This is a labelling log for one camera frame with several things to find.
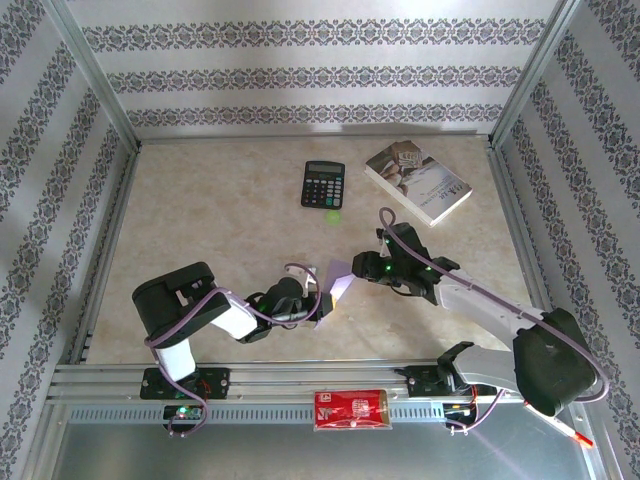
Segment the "red label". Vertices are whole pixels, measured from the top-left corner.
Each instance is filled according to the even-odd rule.
[[[314,406],[316,430],[391,428],[384,390],[316,392]]]

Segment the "beige table surface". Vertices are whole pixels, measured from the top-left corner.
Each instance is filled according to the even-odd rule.
[[[320,278],[332,258],[378,250],[378,209],[416,227],[432,256],[460,263],[479,281],[517,301],[528,295],[485,154],[475,136],[412,140],[469,182],[474,192],[433,228],[412,216],[364,173],[370,157],[404,138],[314,138],[151,145],[142,149],[133,190],[94,331],[88,362],[149,363],[131,293],[141,283],[196,261],[218,285],[242,296],[265,291],[286,262],[313,264]],[[304,164],[347,166],[342,221],[300,206]],[[502,344],[464,316],[425,300],[356,280],[338,308],[313,330],[275,328],[241,345],[213,326],[191,337],[200,362],[435,358],[462,340]]]

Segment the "book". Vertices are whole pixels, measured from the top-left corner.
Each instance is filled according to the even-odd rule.
[[[472,188],[413,142],[396,142],[367,161],[365,173],[430,227]]]

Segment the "calculator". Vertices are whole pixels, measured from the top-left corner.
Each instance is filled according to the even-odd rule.
[[[342,163],[312,160],[304,168],[303,207],[340,210],[344,193],[345,166]]]

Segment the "patterned wallpaper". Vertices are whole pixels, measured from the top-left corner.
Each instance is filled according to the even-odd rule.
[[[69,7],[145,139],[371,133],[374,125],[489,133],[555,0],[528,3]]]
[[[638,28],[633,2],[583,4],[502,145],[551,301],[611,379],[625,478],[640,478]]]
[[[129,155],[42,5],[0,0],[0,15],[4,480],[20,478],[74,340]]]

